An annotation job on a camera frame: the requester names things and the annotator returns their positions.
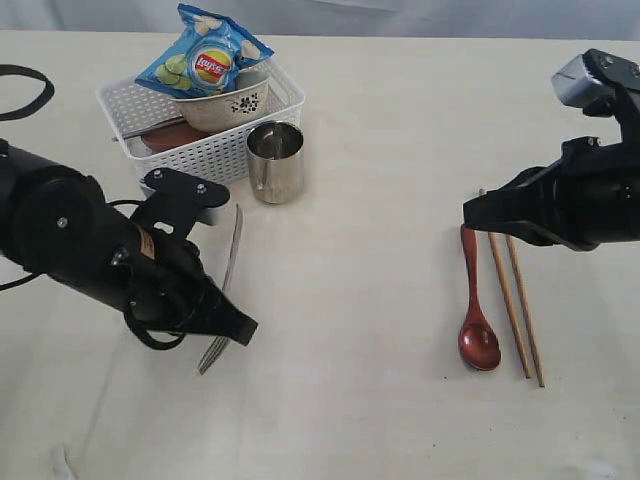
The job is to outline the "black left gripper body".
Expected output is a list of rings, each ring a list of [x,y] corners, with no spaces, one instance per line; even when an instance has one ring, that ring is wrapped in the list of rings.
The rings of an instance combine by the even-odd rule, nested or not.
[[[122,311],[133,335],[152,350],[170,350],[188,335],[216,337],[222,294],[204,272],[191,241],[137,225],[139,245],[121,244],[110,265],[125,269]]]

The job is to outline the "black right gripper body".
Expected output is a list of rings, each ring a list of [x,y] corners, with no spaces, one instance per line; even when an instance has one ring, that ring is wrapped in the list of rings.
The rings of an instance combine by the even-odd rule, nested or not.
[[[509,234],[531,245],[593,250],[639,239],[637,142],[566,141],[559,160],[523,170],[509,187]]]

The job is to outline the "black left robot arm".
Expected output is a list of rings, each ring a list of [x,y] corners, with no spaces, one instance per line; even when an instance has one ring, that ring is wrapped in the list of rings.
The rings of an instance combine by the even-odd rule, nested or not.
[[[2,142],[2,255],[121,312],[151,349],[189,334],[248,344],[256,321],[206,274],[188,239],[229,190],[170,168],[143,182],[151,195],[125,215],[93,177]]]

